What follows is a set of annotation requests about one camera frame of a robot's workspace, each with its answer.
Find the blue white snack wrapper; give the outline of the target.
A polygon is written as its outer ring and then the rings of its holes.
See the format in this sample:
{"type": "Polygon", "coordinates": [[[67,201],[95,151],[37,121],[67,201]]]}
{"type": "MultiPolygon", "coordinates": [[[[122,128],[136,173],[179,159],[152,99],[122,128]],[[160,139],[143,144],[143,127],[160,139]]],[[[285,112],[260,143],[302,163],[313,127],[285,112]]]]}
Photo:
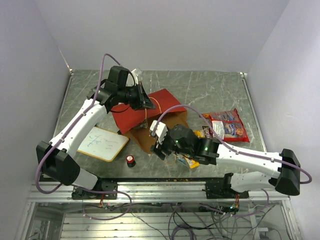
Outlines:
{"type": "Polygon", "coordinates": [[[186,161],[186,159],[181,156],[181,155],[175,155],[175,160],[178,161],[179,163],[188,166],[188,162],[186,161]]]}

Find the red paper bag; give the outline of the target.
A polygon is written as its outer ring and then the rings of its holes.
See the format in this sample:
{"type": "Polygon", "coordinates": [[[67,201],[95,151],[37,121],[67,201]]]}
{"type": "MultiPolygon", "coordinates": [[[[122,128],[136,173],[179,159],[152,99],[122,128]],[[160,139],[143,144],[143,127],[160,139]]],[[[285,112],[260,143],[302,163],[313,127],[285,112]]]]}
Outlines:
{"type": "Polygon", "coordinates": [[[119,104],[112,109],[112,116],[121,134],[135,141],[144,152],[150,154],[150,148],[156,141],[150,136],[152,122],[158,120],[168,108],[179,105],[180,102],[165,88],[150,93],[148,97],[155,109],[132,110],[124,104],[119,104]]]}

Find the yellow snack packet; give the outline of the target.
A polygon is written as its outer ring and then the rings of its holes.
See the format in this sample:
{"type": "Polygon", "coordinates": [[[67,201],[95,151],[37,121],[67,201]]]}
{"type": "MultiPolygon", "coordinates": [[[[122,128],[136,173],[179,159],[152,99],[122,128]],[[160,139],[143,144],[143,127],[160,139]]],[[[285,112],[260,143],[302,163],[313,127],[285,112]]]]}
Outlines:
{"type": "Polygon", "coordinates": [[[194,134],[199,138],[204,138],[205,137],[204,132],[202,130],[195,130],[194,134]]]}
{"type": "Polygon", "coordinates": [[[189,158],[189,157],[187,157],[187,156],[183,156],[183,159],[184,159],[184,161],[185,161],[185,164],[186,164],[190,169],[195,169],[195,168],[197,168],[197,167],[200,166],[200,164],[199,164],[197,161],[195,161],[195,160],[193,160],[193,159],[191,159],[191,158],[189,158]]]}

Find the purple M&M's packet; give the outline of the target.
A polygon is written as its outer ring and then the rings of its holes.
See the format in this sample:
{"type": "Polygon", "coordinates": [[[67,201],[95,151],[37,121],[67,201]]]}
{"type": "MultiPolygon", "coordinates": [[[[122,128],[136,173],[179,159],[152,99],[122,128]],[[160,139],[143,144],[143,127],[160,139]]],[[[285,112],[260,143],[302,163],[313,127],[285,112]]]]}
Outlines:
{"type": "Polygon", "coordinates": [[[211,131],[211,129],[208,126],[202,126],[202,131],[203,134],[206,138],[213,138],[213,132],[211,131]]]}

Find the red candy assortment bag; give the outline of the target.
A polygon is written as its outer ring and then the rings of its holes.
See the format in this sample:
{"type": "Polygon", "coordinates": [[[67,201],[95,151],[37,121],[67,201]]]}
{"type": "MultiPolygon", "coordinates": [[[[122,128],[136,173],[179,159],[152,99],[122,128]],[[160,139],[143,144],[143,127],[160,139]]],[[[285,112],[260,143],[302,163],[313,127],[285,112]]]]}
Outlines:
{"type": "Polygon", "coordinates": [[[202,116],[211,123],[214,132],[224,142],[250,142],[236,108],[228,111],[203,113],[202,116]]]}

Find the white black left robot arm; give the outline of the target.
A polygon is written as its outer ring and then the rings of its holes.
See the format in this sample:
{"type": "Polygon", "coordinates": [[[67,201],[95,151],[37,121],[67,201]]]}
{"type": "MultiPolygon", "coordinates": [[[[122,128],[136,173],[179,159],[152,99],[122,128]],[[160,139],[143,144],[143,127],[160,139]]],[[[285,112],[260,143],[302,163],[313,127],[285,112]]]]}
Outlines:
{"type": "Polygon", "coordinates": [[[101,195],[102,186],[97,183],[99,177],[81,168],[74,157],[92,128],[118,104],[129,105],[134,111],[155,109],[139,80],[141,74],[138,68],[128,70],[115,65],[106,79],[98,81],[67,126],[49,142],[41,141],[37,145],[37,181],[41,174],[45,174],[61,185],[84,188],[91,199],[101,195]]]}

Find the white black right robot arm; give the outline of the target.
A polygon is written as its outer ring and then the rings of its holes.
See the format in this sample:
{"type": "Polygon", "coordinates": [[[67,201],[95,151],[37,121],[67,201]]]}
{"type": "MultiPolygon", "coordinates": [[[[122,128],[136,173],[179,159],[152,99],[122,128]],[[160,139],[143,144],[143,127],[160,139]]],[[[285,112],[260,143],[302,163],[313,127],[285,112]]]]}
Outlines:
{"type": "Polygon", "coordinates": [[[226,198],[256,189],[274,189],[287,196],[300,194],[300,163],[290,149],[261,152],[220,143],[215,138],[198,137],[188,127],[177,124],[172,129],[154,121],[149,129],[155,138],[152,153],[161,160],[175,154],[202,165],[228,164],[250,169],[249,173],[226,173],[220,186],[226,198]]]}

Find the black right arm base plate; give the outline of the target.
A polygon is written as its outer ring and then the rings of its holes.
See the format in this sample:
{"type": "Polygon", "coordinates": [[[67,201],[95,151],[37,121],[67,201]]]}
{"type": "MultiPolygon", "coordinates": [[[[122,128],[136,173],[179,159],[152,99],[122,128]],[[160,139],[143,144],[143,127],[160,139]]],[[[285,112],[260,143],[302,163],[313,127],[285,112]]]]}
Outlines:
{"type": "Polygon", "coordinates": [[[237,192],[231,189],[233,173],[226,173],[224,177],[214,177],[207,181],[202,189],[207,199],[248,199],[249,192],[237,192]]]}

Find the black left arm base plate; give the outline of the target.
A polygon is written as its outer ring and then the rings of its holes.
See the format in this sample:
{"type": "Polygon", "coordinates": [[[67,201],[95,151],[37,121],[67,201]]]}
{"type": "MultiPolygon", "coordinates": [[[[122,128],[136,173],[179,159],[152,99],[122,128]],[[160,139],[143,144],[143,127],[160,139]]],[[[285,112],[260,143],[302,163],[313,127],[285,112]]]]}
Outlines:
{"type": "Polygon", "coordinates": [[[103,197],[107,200],[115,200],[117,198],[117,190],[118,185],[116,182],[101,180],[97,182],[91,191],[74,187],[71,198],[73,200],[96,200],[103,197]]]}

